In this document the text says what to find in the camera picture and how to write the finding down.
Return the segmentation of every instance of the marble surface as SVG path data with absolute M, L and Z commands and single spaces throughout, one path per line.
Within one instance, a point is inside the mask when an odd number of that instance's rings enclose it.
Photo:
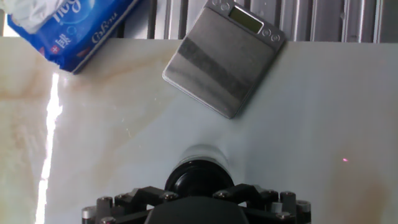
M 80 223 L 220 148 L 236 183 L 291 190 L 313 223 L 398 222 L 398 45 L 288 43 L 228 120 L 163 81 L 179 45 L 111 39 L 81 75 L 0 38 L 0 222 Z

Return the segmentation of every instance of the blue packaging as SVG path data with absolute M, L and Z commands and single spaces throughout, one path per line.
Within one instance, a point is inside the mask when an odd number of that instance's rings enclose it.
M 68 0 L 35 34 L 8 17 L 8 25 L 47 60 L 78 73 L 138 0 Z

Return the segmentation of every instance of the digital scale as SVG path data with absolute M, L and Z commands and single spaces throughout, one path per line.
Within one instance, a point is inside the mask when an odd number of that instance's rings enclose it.
M 163 78 L 231 119 L 284 40 L 281 30 L 233 0 L 209 0 Z

